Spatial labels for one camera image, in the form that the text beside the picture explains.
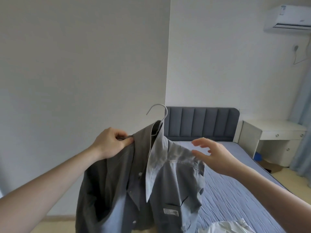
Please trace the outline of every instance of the power cord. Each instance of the power cord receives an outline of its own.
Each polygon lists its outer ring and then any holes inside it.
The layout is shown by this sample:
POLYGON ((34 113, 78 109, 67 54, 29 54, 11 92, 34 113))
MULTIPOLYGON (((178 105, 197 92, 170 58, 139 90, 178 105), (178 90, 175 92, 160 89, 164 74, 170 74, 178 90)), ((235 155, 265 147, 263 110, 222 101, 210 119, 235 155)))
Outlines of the power cord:
POLYGON ((304 59, 304 60, 301 60, 301 61, 299 61, 299 62, 296 62, 296 60, 297 60, 297 50, 298 50, 298 46, 295 46, 295 48, 294 48, 294 51, 295 51, 295 60, 294 60, 294 65, 296 65, 296 64, 299 64, 299 63, 301 63, 301 62, 303 62, 303 61, 306 61, 306 60, 308 60, 309 59, 309 57, 308 57, 308 48, 309 48, 309 46, 310 46, 310 43, 311 43, 311 34, 310 34, 310 37, 309 37, 309 42, 308 42, 308 45, 306 46, 306 58, 304 59))

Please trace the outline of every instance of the gray shirt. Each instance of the gray shirt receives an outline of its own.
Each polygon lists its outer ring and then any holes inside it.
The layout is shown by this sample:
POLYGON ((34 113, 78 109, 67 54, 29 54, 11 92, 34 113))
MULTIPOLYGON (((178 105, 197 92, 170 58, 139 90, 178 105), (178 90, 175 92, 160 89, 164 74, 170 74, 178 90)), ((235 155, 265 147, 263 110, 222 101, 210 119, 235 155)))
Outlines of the gray shirt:
POLYGON ((89 167, 80 188, 77 233, 150 229, 196 230, 204 164, 163 136, 157 121, 133 135, 134 143, 89 167))

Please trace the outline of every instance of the white desk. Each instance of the white desk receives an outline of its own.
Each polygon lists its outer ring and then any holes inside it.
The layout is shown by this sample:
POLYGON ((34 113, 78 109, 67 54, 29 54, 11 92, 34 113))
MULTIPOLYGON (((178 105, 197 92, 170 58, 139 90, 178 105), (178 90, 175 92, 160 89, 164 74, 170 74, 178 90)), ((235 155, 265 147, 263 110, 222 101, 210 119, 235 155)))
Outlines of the white desk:
POLYGON ((270 163, 288 167, 306 128, 280 120, 246 120, 243 122, 238 144, 254 158, 259 141, 264 141, 260 154, 270 163))

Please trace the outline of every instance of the bed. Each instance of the bed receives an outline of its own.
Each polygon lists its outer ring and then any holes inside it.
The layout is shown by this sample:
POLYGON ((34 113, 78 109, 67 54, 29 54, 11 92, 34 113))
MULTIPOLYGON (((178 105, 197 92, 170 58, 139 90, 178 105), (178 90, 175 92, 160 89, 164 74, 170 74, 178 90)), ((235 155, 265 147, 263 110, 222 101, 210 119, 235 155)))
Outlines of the bed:
MULTIPOLYGON (((238 160, 284 188, 266 170, 233 142, 239 111, 235 108, 168 107, 164 135, 171 141, 207 154, 207 148, 194 147, 191 141, 206 137, 222 143, 238 160)), ((243 218, 256 233, 285 233, 255 197, 238 181, 219 175, 205 166, 205 189, 197 229, 213 222, 243 218)))

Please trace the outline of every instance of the baseboard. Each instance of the baseboard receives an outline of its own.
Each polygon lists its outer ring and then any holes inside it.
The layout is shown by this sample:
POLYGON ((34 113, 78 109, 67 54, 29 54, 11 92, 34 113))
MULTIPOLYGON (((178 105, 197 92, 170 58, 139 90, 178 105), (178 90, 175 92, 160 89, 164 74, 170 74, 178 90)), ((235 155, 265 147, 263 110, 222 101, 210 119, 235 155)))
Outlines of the baseboard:
POLYGON ((65 221, 75 221, 76 215, 51 215, 45 216, 42 222, 65 222, 65 221))

